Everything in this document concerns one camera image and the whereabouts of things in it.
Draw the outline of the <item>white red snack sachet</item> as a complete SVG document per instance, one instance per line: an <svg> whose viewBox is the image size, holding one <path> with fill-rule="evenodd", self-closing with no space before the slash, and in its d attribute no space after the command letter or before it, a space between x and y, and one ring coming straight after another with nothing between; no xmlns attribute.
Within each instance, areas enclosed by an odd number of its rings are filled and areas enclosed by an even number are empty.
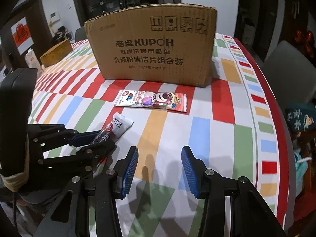
<svg viewBox="0 0 316 237"><path fill-rule="evenodd" d="M133 120L116 112L113 115L112 121L99 131L91 144L102 143L109 140L116 142L133 125L133 123Z"/></svg>

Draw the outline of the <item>pink cartoon snack packet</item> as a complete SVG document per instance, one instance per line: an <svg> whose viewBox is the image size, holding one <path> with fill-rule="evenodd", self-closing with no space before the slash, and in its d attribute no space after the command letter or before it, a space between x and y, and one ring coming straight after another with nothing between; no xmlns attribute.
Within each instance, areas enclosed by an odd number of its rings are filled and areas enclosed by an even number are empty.
<svg viewBox="0 0 316 237"><path fill-rule="evenodd" d="M121 90L114 100L114 105L187 112L187 96L173 92Z"/></svg>

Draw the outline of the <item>white orange carton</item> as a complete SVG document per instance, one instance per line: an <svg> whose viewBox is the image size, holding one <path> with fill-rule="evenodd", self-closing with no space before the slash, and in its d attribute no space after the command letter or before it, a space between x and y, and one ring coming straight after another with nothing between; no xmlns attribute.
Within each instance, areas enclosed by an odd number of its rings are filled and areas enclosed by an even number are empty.
<svg viewBox="0 0 316 237"><path fill-rule="evenodd" d="M25 61L30 68L39 69L41 66L33 49L29 49L27 51L27 54L25 55Z"/></svg>

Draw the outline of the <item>woven brown tissue box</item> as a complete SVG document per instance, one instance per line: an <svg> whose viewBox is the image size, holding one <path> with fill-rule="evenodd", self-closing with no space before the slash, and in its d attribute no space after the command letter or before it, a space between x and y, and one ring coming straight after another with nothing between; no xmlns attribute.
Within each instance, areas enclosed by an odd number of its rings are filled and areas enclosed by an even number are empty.
<svg viewBox="0 0 316 237"><path fill-rule="evenodd" d="M66 39L57 45L54 45L48 51L46 51L41 57L40 61L44 67L49 67L60 62L69 53L73 51L69 39Z"/></svg>

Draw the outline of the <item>colourful checked tablecloth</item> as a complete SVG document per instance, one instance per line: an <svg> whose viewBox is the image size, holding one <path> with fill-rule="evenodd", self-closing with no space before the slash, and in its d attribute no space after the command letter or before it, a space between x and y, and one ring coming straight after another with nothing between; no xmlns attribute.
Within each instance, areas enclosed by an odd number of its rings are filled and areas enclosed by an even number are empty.
<svg viewBox="0 0 316 237"><path fill-rule="evenodd" d="M108 165L131 146L139 161L130 193L117 201L123 236L196 236L203 201L190 193L181 150L227 178L248 177L288 229L293 224L295 171L282 113L259 66L235 38L217 34L215 78L205 88L160 82L105 80L87 41L39 77L31 124L99 130L114 113L133 120ZM187 112L117 107L121 90L185 93Z"/></svg>

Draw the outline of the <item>green patterned cushion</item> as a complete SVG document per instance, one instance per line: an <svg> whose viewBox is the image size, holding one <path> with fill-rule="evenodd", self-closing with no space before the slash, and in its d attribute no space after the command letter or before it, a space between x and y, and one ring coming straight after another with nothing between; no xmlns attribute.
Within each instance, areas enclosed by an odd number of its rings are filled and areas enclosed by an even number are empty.
<svg viewBox="0 0 316 237"><path fill-rule="evenodd" d="M315 106L312 104L289 103L285 115L291 133L315 129Z"/></svg>

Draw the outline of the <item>grey chair behind table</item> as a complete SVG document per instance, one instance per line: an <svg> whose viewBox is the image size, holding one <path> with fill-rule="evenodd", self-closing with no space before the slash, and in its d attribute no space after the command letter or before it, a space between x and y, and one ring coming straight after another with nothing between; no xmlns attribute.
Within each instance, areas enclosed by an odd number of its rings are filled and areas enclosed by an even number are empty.
<svg viewBox="0 0 316 237"><path fill-rule="evenodd" d="M75 42L86 40L87 35L84 27L80 27L75 31Z"/></svg>

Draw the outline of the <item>red fu character poster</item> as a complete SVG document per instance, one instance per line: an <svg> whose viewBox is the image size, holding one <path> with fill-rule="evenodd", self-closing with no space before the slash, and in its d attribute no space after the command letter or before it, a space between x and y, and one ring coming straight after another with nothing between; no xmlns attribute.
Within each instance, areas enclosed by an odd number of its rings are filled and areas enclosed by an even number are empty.
<svg viewBox="0 0 316 237"><path fill-rule="evenodd" d="M25 17L11 26L11 32L20 55L34 44Z"/></svg>

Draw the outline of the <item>dark wooden door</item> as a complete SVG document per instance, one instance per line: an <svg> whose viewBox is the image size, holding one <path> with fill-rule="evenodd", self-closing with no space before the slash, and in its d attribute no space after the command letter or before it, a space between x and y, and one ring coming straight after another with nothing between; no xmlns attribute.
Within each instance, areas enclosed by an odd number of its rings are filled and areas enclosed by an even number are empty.
<svg viewBox="0 0 316 237"><path fill-rule="evenodd" d="M9 19L1 30L1 49L4 56L5 66L8 70L15 70L19 67L27 67L25 55L19 54L11 32L11 26L23 17L31 33L34 44L30 47L35 52L37 59L48 51L53 39L44 14L42 0L26 0L13 9Z"/></svg>

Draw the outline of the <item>brown cardboard box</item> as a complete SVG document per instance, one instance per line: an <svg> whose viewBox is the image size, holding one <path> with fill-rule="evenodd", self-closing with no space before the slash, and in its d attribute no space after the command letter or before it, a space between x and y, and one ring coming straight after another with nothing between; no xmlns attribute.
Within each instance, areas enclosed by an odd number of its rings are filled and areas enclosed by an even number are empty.
<svg viewBox="0 0 316 237"><path fill-rule="evenodd" d="M216 23L213 7L169 3L101 14L84 28L105 79L205 87Z"/></svg>

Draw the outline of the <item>grey chair right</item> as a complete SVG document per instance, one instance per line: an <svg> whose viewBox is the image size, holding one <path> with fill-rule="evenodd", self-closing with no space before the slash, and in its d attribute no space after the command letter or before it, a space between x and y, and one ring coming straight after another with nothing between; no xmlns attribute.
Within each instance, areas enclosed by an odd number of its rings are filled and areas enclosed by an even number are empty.
<svg viewBox="0 0 316 237"><path fill-rule="evenodd" d="M281 41L261 67L282 112L315 98L315 67L293 45Z"/></svg>

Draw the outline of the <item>red balloon decoration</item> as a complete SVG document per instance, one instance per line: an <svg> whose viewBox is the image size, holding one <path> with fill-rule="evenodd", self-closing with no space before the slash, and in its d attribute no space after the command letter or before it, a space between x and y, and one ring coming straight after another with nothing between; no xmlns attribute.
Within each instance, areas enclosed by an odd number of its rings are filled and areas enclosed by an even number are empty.
<svg viewBox="0 0 316 237"><path fill-rule="evenodd" d="M311 31L296 31L294 40L297 48L308 58L315 58L315 39Z"/></svg>

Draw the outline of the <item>white wall intercom panel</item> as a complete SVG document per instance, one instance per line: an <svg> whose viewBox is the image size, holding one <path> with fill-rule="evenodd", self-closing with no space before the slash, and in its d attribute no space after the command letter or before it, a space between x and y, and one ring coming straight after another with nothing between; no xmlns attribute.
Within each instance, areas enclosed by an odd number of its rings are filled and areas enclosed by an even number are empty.
<svg viewBox="0 0 316 237"><path fill-rule="evenodd" d="M55 22L58 22L60 20L60 16L58 12L53 12L50 15L50 21L54 24Z"/></svg>

